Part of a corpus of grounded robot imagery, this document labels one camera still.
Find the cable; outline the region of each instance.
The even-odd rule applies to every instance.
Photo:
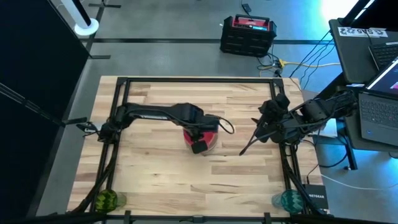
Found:
[[[365,34],[367,35],[367,37],[368,37],[369,42],[371,43],[371,45],[373,45],[372,38],[371,38],[371,36],[369,36],[368,30],[366,30]]]
[[[347,158],[347,153],[345,154],[345,156],[341,160],[339,160],[338,162],[336,162],[333,165],[329,165],[329,166],[319,165],[319,166],[322,167],[322,168],[332,168],[332,167],[337,166],[338,164],[341,164],[346,158]]]
[[[272,69],[272,68],[277,68],[277,66],[270,66],[270,67],[266,67],[265,69],[261,69],[261,70],[259,71],[259,77],[261,77],[262,71],[269,70],[269,69]]]
[[[274,64],[275,60],[274,60],[274,43],[272,43],[272,48],[271,48],[271,55],[272,55],[272,64]]]
[[[332,40],[329,40],[329,42],[328,42],[326,45],[324,45],[323,47],[321,47],[315,54],[313,54],[313,55],[311,56],[311,58],[312,58],[314,55],[316,55],[316,54],[322,49],[322,51],[319,53],[319,55],[318,55],[317,57],[315,57],[315,59],[310,63],[310,65],[312,65],[312,63],[314,63],[314,62],[317,61],[317,59],[322,55],[322,53],[328,48],[328,46],[329,46],[329,44],[330,44],[331,41],[332,41]],[[304,70],[304,75],[300,78],[300,84],[302,83],[303,78],[306,76],[308,69],[310,69],[310,67],[307,67],[307,68]]]
[[[128,115],[129,113],[135,112],[135,111],[155,111],[155,112],[160,112],[160,113],[166,114],[167,116],[169,116],[169,117],[171,117],[171,118],[174,118],[175,120],[177,120],[178,122],[180,122],[180,123],[182,123],[182,124],[189,125],[189,126],[203,126],[203,125],[208,124],[208,123],[188,123],[188,122],[186,122],[186,121],[183,121],[183,120],[181,120],[181,119],[178,119],[177,117],[175,117],[174,115],[172,115],[172,114],[170,114],[170,113],[168,113],[168,112],[165,112],[165,111],[162,111],[162,110],[157,110],[157,109],[136,109],[136,110],[129,110],[129,111],[125,112],[125,114],[124,114],[123,116],[126,116],[126,115]],[[221,123],[220,123],[220,126],[221,126],[221,128],[223,128],[224,131],[226,131],[228,134],[233,134],[233,133],[235,133],[235,128],[234,128],[234,126],[233,126],[233,125],[231,124],[231,122],[229,122],[227,119],[222,118],[222,117],[217,116],[217,115],[212,115],[212,114],[209,114],[209,115],[214,116],[214,117],[216,117],[216,118],[218,118],[218,119],[222,119],[222,120],[226,121],[226,122],[232,127],[232,132],[229,132],[227,129],[225,129],[225,127],[224,127]]]
[[[308,140],[306,140],[306,139],[303,139],[303,142],[308,142],[308,143],[310,143],[313,147],[315,147],[315,144],[314,144],[313,142],[311,142],[311,141],[308,141]]]
[[[346,186],[346,187],[351,187],[351,188],[353,188],[353,189],[359,189],[359,190],[389,190],[389,189],[391,189],[391,188],[393,188],[393,187],[395,187],[395,186],[398,185],[398,183],[396,183],[396,184],[394,184],[394,185],[392,185],[392,186],[389,186],[389,187],[386,187],[386,188],[383,188],[383,189],[366,188],[366,187],[355,187],[355,186],[351,186],[351,185],[348,185],[348,184],[344,184],[344,183],[342,183],[342,182],[340,182],[340,181],[337,181],[337,180],[335,180],[335,179],[332,179],[332,178],[330,178],[330,177],[328,177],[328,176],[326,176],[326,175],[323,175],[323,174],[321,174],[321,176],[324,177],[324,178],[326,178],[326,179],[329,179],[329,180],[331,180],[331,181],[334,181],[334,182],[336,182],[337,184],[341,184],[341,185],[344,185],[344,186]]]
[[[247,12],[247,10],[243,7],[243,0],[241,0],[241,6],[243,11],[250,17],[250,19],[253,21],[253,18],[251,17],[251,15],[249,14],[249,12]]]
[[[91,121],[87,121],[86,124],[87,124],[87,125],[84,125],[84,124],[76,124],[76,127],[79,128],[79,129],[81,129],[82,131],[84,131],[85,129],[94,130],[93,133],[88,133],[88,134],[83,135],[83,138],[84,138],[84,137],[87,137],[87,136],[91,136],[92,134],[100,135],[100,131],[98,130],[98,128],[97,128]]]
[[[301,88],[300,88],[300,86],[299,86],[299,84],[297,84],[295,81],[293,81],[293,79],[292,78],[290,78],[289,77],[289,79],[294,83],[294,85],[296,85],[297,86],[297,88],[298,88],[298,90],[300,90],[300,92],[303,92],[302,90],[301,90]]]
[[[282,62],[283,62],[283,65],[300,65],[300,63],[298,63],[298,62],[286,62],[286,61],[282,61]],[[338,62],[327,63],[327,64],[319,65],[318,67],[326,67],[326,66],[331,66],[331,65],[340,65],[340,63],[338,63]],[[301,66],[310,67],[310,68],[316,67],[316,65],[307,65],[307,64],[301,64]]]
[[[220,116],[216,116],[216,117],[217,117],[218,119],[221,119],[221,120],[227,122],[228,125],[230,125],[230,126],[232,127],[232,131],[228,131],[228,130],[220,123],[220,127],[221,127],[222,129],[224,129],[224,131],[225,131],[226,133],[228,133],[228,134],[234,134],[234,133],[235,133],[235,128],[234,128],[234,126],[231,124],[230,121],[228,121],[227,119],[222,118],[222,117],[220,117]]]
[[[272,49],[271,51],[272,51],[272,53],[271,53],[271,54],[268,53],[268,55],[271,55],[271,56],[275,57],[275,58],[279,61],[279,60],[280,60],[279,57],[277,57],[276,55],[274,55],[274,50]]]
[[[261,66],[264,66],[264,67],[268,67],[268,66],[273,66],[274,65],[274,62],[272,62],[272,64],[269,64],[269,65],[264,65],[261,61],[260,61],[260,58],[257,58],[257,61],[259,61],[259,63],[260,63],[260,65],[259,66],[257,66],[257,69],[258,70],[261,70],[259,67],[261,67]]]
[[[271,136],[271,135],[273,135],[273,134],[275,134],[275,133],[276,133],[276,131],[273,131],[273,132],[271,132],[271,133],[268,133],[268,134],[265,134],[265,135],[263,135],[263,136],[260,136],[260,137],[256,138],[255,140],[249,142],[249,143],[242,149],[242,151],[239,153],[239,155],[242,156],[242,155],[246,152],[246,150],[247,150],[251,145],[253,145],[256,141],[258,141],[258,140],[260,140],[260,139],[263,139],[263,138],[266,138],[266,137],[269,137],[269,136]]]
[[[398,159],[398,157],[391,155],[391,152],[388,152],[388,154],[390,155],[391,158]]]
[[[330,50],[325,56],[323,56],[322,58],[320,58],[320,59],[318,60],[318,65],[319,65],[319,62],[320,62],[323,58],[325,58],[328,54],[330,54],[330,52],[332,52],[334,48],[335,48],[335,45],[331,48],[331,50]],[[312,73],[308,76],[307,82],[306,82],[305,85],[304,85],[304,89],[305,89],[305,87],[307,87],[307,84],[308,84],[308,82],[310,81],[311,75],[318,69],[318,65],[317,65],[316,69],[314,69],[314,71],[312,71]]]
[[[297,68],[292,72],[292,74],[290,74],[289,78],[293,76],[293,74],[301,67],[301,64],[304,63],[304,60],[315,50],[315,48],[320,44],[321,41],[323,41],[323,39],[329,34],[330,30],[322,37],[322,39],[320,39],[318,41],[318,43],[314,46],[314,48],[310,51],[310,53],[308,53],[304,59],[300,62],[300,64],[297,66]]]
[[[299,149],[299,145],[295,145],[294,153],[296,153],[298,149]]]
[[[317,164],[308,174],[307,174],[307,184],[310,184],[310,174],[319,166],[319,164]]]
[[[321,129],[318,130],[318,134],[317,134],[317,138],[316,138],[316,142],[313,143],[313,148],[316,151],[317,150],[317,144],[318,144],[318,138],[319,138],[319,134],[321,133]],[[307,184],[310,184],[310,174],[319,166],[319,164],[317,164],[308,174],[307,174]]]

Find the butcher block tabletop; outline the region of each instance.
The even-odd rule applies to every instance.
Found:
[[[103,123],[108,118],[117,79],[101,78],[90,121]],[[256,128],[251,118],[259,118],[258,107],[271,99],[269,84],[234,83],[236,79],[229,82],[226,78],[225,83],[131,83],[128,102],[192,103],[205,113],[228,119],[236,132],[231,135],[220,128],[215,148],[203,156],[187,149],[182,127],[170,121],[135,120],[122,132],[113,180],[113,190],[125,194],[127,204],[112,214],[131,210],[133,215],[261,217],[269,212],[272,217],[289,216],[271,204],[272,196],[285,189],[279,145],[258,141],[238,156]],[[302,94],[292,80],[284,78],[283,82],[292,109],[303,102]],[[68,210],[94,186],[102,147],[97,136],[86,137]],[[314,147],[301,143],[297,157],[305,182],[305,176],[318,164]],[[310,174],[310,181],[322,184],[319,168]]]

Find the yellow cable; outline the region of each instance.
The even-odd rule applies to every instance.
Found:
[[[280,63],[280,66],[282,66],[282,68],[283,67],[285,67],[285,65],[300,65],[300,63],[298,63],[298,62],[286,62],[286,61],[284,61],[284,60],[282,60],[282,59],[279,59],[279,63]],[[305,66],[305,67],[310,67],[310,68],[315,68],[315,67],[325,67],[325,66],[330,66],[330,65],[339,65],[340,63],[328,63],[328,64],[323,64],[323,65],[306,65],[306,64],[302,64],[302,66]]]

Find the desk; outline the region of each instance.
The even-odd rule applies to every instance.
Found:
[[[104,122],[108,117],[117,79],[101,78],[92,122]],[[127,205],[112,214],[131,210],[134,215],[261,217],[269,212],[272,217],[289,216],[271,204],[272,196],[285,189],[279,145],[271,141],[255,143],[245,155],[238,156],[256,128],[251,118],[259,118],[257,108],[271,98],[270,85],[258,83],[264,78],[249,79],[257,83],[236,83],[237,80],[225,78],[223,83],[155,80],[130,84],[128,102],[193,103],[206,113],[230,120],[236,132],[230,135],[220,129],[216,147],[210,155],[202,156],[186,148],[181,127],[171,122],[144,119],[133,122],[122,132],[113,181],[113,190],[127,195]],[[290,109],[301,104],[301,92],[292,81],[284,78],[283,83],[291,101]],[[86,138],[68,209],[75,208],[94,185],[102,147],[96,136]],[[304,181],[317,165],[317,156],[313,146],[304,142],[299,145],[297,157]],[[322,184],[319,168],[311,173],[310,181]]]
[[[340,59],[343,73],[338,75],[319,95],[320,98],[329,98],[342,88],[352,83],[367,83],[378,73],[376,65],[372,59],[368,49],[369,38],[365,37],[342,37],[338,33],[340,23],[336,19],[329,21],[331,34],[335,41],[336,50]],[[398,32],[387,32],[388,37],[372,38],[373,44],[381,44],[385,42],[394,42],[398,40]],[[397,151],[398,147],[383,144],[375,141],[369,141],[361,137],[361,128],[359,113],[345,118],[345,130],[350,143],[355,149],[365,149],[372,151]],[[352,149],[348,149],[348,153],[352,154]]]

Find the sticker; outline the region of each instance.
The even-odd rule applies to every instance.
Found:
[[[265,28],[265,27],[256,27],[256,26],[253,26],[253,29],[258,29],[258,30],[267,30],[267,28]]]
[[[342,37],[388,37],[384,30],[358,29],[351,27],[338,27],[338,33]]]

